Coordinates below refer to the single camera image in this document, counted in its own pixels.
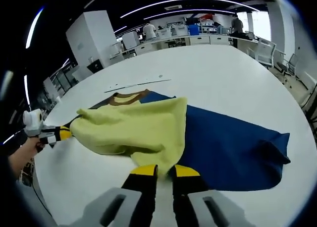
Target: yellow cloth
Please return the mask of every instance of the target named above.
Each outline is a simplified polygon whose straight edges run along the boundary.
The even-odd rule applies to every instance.
[[[165,174],[176,164],[185,147],[187,99],[80,109],[70,130],[91,151],[127,154],[140,166],[157,164]]]

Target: white round table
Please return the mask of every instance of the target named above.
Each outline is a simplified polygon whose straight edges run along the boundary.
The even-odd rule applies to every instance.
[[[258,227],[292,223],[317,181],[314,138],[286,88],[266,68],[234,47],[187,46],[124,60],[73,87],[49,114],[46,124],[63,125],[76,117],[79,108],[89,108],[111,96],[114,92],[104,93],[109,84],[138,84],[150,80],[153,74],[163,74],[171,81],[117,92],[149,89],[167,96],[184,96],[190,105],[290,133],[287,154],[291,163],[283,167],[280,184],[269,190],[221,193]],[[59,142],[53,149],[46,147],[35,157],[35,163],[42,194],[57,224],[81,218],[88,203],[111,187],[121,187],[135,167],[128,157],[95,154],[75,138]]]

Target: window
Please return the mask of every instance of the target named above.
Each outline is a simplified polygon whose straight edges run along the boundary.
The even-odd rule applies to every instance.
[[[243,32],[249,31],[249,23],[248,23],[248,16],[246,12],[239,12],[237,13],[239,19],[243,23]]]
[[[271,26],[269,23],[268,12],[253,11],[252,20],[254,35],[271,41]]]

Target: person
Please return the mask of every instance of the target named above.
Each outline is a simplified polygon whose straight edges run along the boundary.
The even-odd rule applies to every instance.
[[[220,23],[218,23],[218,22],[214,22],[214,23],[213,23],[213,26],[217,29],[217,30],[216,30],[217,34],[221,34],[221,31],[222,31],[222,29],[223,29],[223,26],[222,26]]]
[[[155,33],[156,28],[154,25],[147,23],[144,27],[143,27],[143,32],[145,33],[147,40],[151,40],[154,39],[157,35]]]
[[[232,33],[243,33],[243,23],[238,18],[237,14],[232,15],[233,20],[231,21]]]
[[[243,38],[243,23],[238,18],[237,14],[234,14],[232,16],[233,16],[233,19],[231,21],[232,34],[230,34],[230,36],[236,37],[236,38]],[[238,40],[233,39],[232,41],[233,41],[233,47],[238,48]]]
[[[21,147],[9,156],[9,163],[16,179],[19,178],[21,170],[41,150],[45,144],[37,137],[28,138]]]
[[[15,184],[9,184],[10,189],[19,200],[19,206],[16,207],[16,212],[29,218],[33,226],[57,226],[51,214],[39,199],[34,187],[29,187],[21,182],[19,179],[21,170],[25,165],[35,157],[43,148],[45,144],[40,142],[38,137],[28,138],[26,142],[20,146],[12,155],[8,157],[9,168],[13,172]]]

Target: blue object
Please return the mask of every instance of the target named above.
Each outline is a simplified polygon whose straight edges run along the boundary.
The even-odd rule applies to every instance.
[[[189,25],[188,26],[190,35],[199,35],[199,26],[198,25]]]
[[[222,29],[223,29],[223,26],[222,25],[218,25],[217,30],[216,30],[217,34],[221,34],[222,33]]]
[[[170,97],[150,92],[141,103]],[[178,164],[195,169],[210,189],[270,189],[282,178],[289,133],[187,106],[185,150]]]

